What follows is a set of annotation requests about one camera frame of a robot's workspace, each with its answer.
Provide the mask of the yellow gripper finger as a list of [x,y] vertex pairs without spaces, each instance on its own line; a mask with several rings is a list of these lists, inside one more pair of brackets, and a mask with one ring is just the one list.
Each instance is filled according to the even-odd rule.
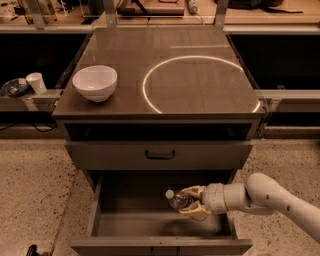
[[196,186],[187,187],[183,189],[182,192],[186,194],[188,197],[194,198],[196,200],[201,200],[204,190],[205,190],[204,186],[196,185]]
[[179,210],[179,213],[199,222],[204,221],[210,214],[200,202],[192,203],[190,206]]

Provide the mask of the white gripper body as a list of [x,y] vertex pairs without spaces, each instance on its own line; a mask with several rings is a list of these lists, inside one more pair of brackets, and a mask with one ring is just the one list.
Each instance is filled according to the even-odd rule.
[[205,209],[215,215],[227,212],[224,198],[224,185],[221,183],[211,183],[202,192],[202,203]]

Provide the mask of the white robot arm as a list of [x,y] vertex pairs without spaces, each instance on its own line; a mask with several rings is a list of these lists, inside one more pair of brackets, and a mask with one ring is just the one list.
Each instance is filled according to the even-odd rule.
[[245,183],[192,186],[181,194],[190,197],[191,202],[179,207],[178,212],[195,220],[203,221],[209,214],[229,211],[255,215],[277,211],[320,243],[320,209],[294,196],[265,174],[251,174]]

